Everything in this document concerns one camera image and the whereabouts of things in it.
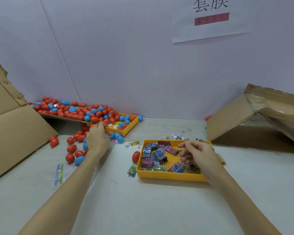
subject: table surface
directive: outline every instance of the table surface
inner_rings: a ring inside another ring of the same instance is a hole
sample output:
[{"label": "table surface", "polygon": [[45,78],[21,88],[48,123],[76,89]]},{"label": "table surface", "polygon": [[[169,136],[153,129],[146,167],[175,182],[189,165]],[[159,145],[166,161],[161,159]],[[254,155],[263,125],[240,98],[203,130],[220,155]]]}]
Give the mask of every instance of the table surface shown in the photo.
[{"label": "table surface", "polygon": [[[17,234],[59,188],[54,186],[56,165],[64,162],[66,139],[79,125],[51,124],[63,134],[60,144],[53,149],[47,144],[0,177],[0,234]],[[204,120],[145,118],[125,140],[142,142],[173,133],[206,139],[205,126]],[[294,154],[214,148],[269,220],[283,234],[294,234]],[[111,143],[95,170],[72,234],[243,234],[224,199],[206,183],[128,177],[136,150]]]}]

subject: hand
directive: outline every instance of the hand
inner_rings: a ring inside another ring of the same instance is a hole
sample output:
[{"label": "hand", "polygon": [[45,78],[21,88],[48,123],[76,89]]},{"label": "hand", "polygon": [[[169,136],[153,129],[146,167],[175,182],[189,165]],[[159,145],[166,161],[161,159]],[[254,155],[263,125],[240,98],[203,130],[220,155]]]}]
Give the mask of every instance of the hand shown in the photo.
[{"label": "hand", "polygon": [[110,138],[106,134],[105,126],[102,122],[90,128],[86,142],[90,153],[97,152],[100,154],[100,157],[104,155],[110,145]]},{"label": "hand", "polygon": [[227,176],[228,173],[213,148],[209,144],[199,141],[183,142],[178,145],[178,148],[186,148],[180,153],[181,161],[198,166],[206,180],[218,189],[220,179]]}]

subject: forearm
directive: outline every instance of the forearm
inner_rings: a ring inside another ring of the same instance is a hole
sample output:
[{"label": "forearm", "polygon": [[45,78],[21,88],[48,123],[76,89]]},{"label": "forearm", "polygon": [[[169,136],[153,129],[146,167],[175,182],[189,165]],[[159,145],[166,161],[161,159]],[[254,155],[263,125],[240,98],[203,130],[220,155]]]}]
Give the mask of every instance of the forearm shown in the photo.
[{"label": "forearm", "polygon": [[70,234],[102,152],[89,151],[84,162],[20,231],[23,234]]},{"label": "forearm", "polygon": [[221,181],[218,190],[246,235],[281,235],[229,174]]}]

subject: white paper sheet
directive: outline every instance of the white paper sheet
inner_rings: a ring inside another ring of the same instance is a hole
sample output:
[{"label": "white paper sheet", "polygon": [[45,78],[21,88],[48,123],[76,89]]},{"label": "white paper sheet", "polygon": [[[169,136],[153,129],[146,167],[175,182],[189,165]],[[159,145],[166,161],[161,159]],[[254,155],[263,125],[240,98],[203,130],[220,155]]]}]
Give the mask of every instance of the white paper sheet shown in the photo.
[{"label": "white paper sheet", "polygon": [[173,43],[251,31],[250,0],[185,0],[173,10]]}]

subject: person's right arm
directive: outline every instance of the person's right arm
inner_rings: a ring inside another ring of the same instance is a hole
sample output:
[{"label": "person's right arm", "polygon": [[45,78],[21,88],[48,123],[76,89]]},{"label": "person's right arm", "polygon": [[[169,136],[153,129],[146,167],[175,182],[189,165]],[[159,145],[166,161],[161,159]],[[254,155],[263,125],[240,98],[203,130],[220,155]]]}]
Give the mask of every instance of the person's right arm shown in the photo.
[{"label": "person's right arm", "polygon": [[180,153],[181,161],[200,168],[207,181],[224,197],[246,235],[282,235],[224,169],[209,144],[188,141],[178,147],[185,148]]}]

